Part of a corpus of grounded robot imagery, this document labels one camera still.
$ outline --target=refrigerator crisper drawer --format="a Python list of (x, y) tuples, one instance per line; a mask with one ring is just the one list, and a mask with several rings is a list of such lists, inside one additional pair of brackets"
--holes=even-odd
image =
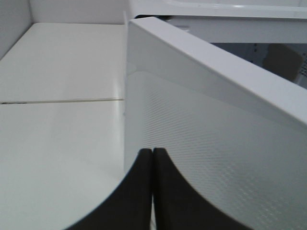
[(126, 170), (137, 149), (163, 147), (232, 218), (307, 229), (306, 89), (144, 18), (129, 24), (126, 93)]

